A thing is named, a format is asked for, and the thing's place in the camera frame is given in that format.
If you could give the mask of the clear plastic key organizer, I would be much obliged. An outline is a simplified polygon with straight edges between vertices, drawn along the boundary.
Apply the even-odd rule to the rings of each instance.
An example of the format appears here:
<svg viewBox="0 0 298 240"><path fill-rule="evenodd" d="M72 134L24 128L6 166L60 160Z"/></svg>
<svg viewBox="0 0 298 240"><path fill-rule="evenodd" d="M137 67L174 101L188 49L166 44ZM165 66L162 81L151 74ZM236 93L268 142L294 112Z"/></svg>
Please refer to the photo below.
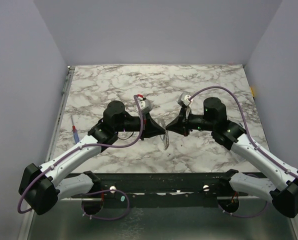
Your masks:
<svg viewBox="0 0 298 240"><path fill-rule="evenodd" d="M166 123L165 123L165 121L162 119L162 118L159 118L158 120L157 120L157 123L164 129L164 135L161 135L160 136L160 139L162 140L162 142L163 142L163 145L164 145L164 147L163 147L163 149L166 151L168 148L169 148L169 145L170 145L170 143L169 143L169 133L168 133L168 131L166 130Z"/></svg>

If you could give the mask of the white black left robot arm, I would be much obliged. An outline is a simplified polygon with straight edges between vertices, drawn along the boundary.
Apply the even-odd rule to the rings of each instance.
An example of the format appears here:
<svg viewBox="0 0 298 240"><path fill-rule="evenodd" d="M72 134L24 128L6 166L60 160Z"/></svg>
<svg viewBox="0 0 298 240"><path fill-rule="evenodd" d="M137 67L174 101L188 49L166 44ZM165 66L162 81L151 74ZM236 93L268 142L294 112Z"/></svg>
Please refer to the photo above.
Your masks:
<svg viewBox="0 0 298 240"><path fill-rule="evenodd" d="M135 103L139 116L130 115L121 101L110 102L102 119L76 145L40 166L28 165L18 190L20 201L26 201L37 215L42 215L62 199L79 194L95 197L100 190L99 178L90 171L69 177L73 170L107 148L116 148L120 132L138 132L138 140L165 134L150 115L151 102L137 95Z"/></svg>

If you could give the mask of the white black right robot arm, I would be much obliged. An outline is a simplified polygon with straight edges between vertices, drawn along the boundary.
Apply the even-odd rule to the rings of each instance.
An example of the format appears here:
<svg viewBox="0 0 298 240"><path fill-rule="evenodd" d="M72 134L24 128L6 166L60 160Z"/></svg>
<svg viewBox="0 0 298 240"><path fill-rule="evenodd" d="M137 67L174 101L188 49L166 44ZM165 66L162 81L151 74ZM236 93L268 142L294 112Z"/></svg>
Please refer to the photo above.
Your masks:
<svg viewBox="0 0 298 240"><path fill-rule="evenodd" d="M298 169L283 162L261 147L246 128L227 118L226 106L217 97L203 102L203 115L193 114L188 94L183 93L177 103L178 116L167 125L167 131L188 136L190 131L210 131L216 143L244 158L256 167L264 178L248 176L229 170L219 182L218 189L229 196L242 192L266 200L282 215L294 218L298 214Z"/></svg>

